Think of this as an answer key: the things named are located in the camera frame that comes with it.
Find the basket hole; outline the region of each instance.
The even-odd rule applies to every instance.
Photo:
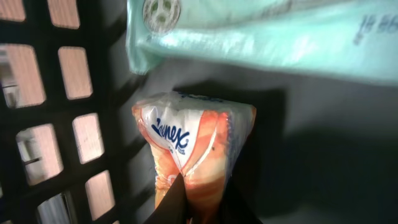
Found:
[[[37,207],[39,223],[54,224],[63,223],[69,224],[69,213],[65,204],[65,196],[60,193]]]
[[[0,45],[0,83],[9,108],[45,101],[36,55],[29,45]]]
[[[63,165],[51,124],[20,131],[17,143],[30,185],[55,177],[62,171]]]
[[[93,93],[93,88],[84,48],[61,47],[58,56],[68,99],[89,97]]]
[[[98,115],[96,113],[79,116],[73,120],[80,163],[85,164],[104,153]]]
[[[51,22],[54,26],[70,29],[80,27],[76,0],[47,0]]]
[[[22,0],[0,0],[0,19],[22,22],[25,9]]]
[[[86,191],[93,220],[96,220],[114,207],[113,191],[107,170],[88,180],[86,182]]]

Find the orange package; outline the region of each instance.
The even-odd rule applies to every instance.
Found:
[[[170,92],[138,102],[132,112],[154,155],[155,206],[181,173],[194,222],[211,222],[256,109]]]

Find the wet wipes package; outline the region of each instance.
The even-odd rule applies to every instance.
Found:
[[[129,0],[130,69],[164,57],[398,81],[398,0]]]
[[[132,112],[154,155],[155,206],[181,173],[195,221],[207,223],[216,214],[256,109],[170,92],[138,102]]]

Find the teal package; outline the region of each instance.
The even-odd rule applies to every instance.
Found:
[[[130,69],[164,57],[398,81],[398,0],[128,0]]]

